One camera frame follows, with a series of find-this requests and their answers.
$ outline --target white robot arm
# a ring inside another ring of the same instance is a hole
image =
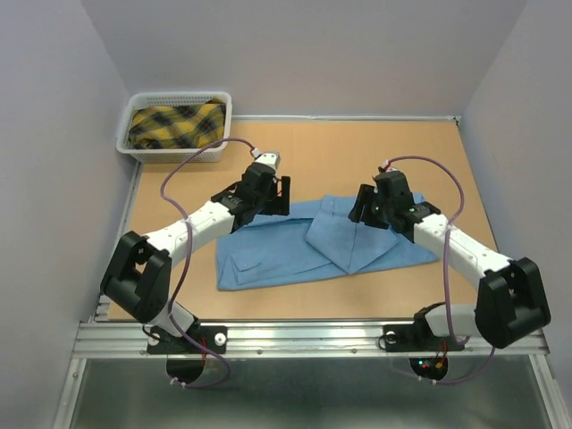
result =
[[[171,270],[187,254],[187,223],[193,231],[192,252],[195,252],[252,222],[255,215],[287,215],[290,177],[276,176],[279,164],[280,154],[263,153],[240,181],[212,196],[187,219],[144,236],[133,231],[124,234],[107,267],[101,291],[138,322],[158,326],[172,337],[181,337],[169,317],[168,302]],[[174,303],[172,315],[184,331],[197,321],[178,303]]]
[[[352,222],[392,229],[443,258],[450,228],[449,265],[477,290],[474,305],[451,306],[456,334],[482,336],[503,349],[551,320],[540,271],[528,258],[518,261],[490,250],[457,227],[450,227],[441,211],[428,202],[416,204],[405,175],[379,169],[375,186],[361,185],[349,213]],[[449,337],[446,307],[442,303],[421,309],[405,332],[391,339],[388,351],[435,350]]]

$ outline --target yellow plaid cloth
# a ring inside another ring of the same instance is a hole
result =
[[[135,112],[128,139],[135,149],[192,149],[223,138],[226,106],[154,105]]]

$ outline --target white wall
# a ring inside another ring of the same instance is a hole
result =
[[[132,164],[127,91],[76,0],[0,2],[0,427],[51,427]]]
[[[531,0],[461,123],[499,247],[541,267],[572,409],[572,2]]]
[[[127,89],[236,114],[461,114],[526,0],[82,0]]]

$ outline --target white basket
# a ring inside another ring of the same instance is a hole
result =
[[[223,137],[231,134],[232,101],[226,92],[142,92],[129,100],[117,136],[117,150],[122,154],[129,154],[141,163],[180,163],[194,154],[198,149],[134,149],[128,138],[133,112],[145,109],[151,105],[203,105],[214,97],[224,101],[226,115],[224,116]],[[226,142],[219,147],[208,149],[197,157],[193,162],[216,163],[223,159],[223,150]]]

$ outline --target wooden tabletop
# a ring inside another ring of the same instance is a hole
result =
[[[401,155],[433,157],[457,175],[465,190],[467,202],[457,226],[495,248],[465,150],[452,122],[235,122],[231,134],[250,140],[261,151],[280,151],[279,174],[291,176],[291,202],[319,199],[325,194],[355,196],[361,183],[373,183],[372,176],[385,159]],[[220,163],[183,167],[166,191],[191,213],[238,180],[250,162],[244,145],[230,143]],[[407,175],[412,191],[423,193],[446,215],[457,209],[458,192],[438,168],[422,161],[402,161],[394,166]],[[159,186],[173,167],[143,167],[130,218],[131,230],[144,234],[178,220],[178,212],[159,197]],[[209,243],[193,255],[179,295],[179,302],[203,319],[411,317],[420,308],[443,301],[441,261],[320,282],[219,291],[215,246]],[[181,266],[172,272],[172,287]],[[454,270],[450,270],[450,279],[453,303],[475,300],[475,290]],[[108,316],[130,318],[115,304]]]

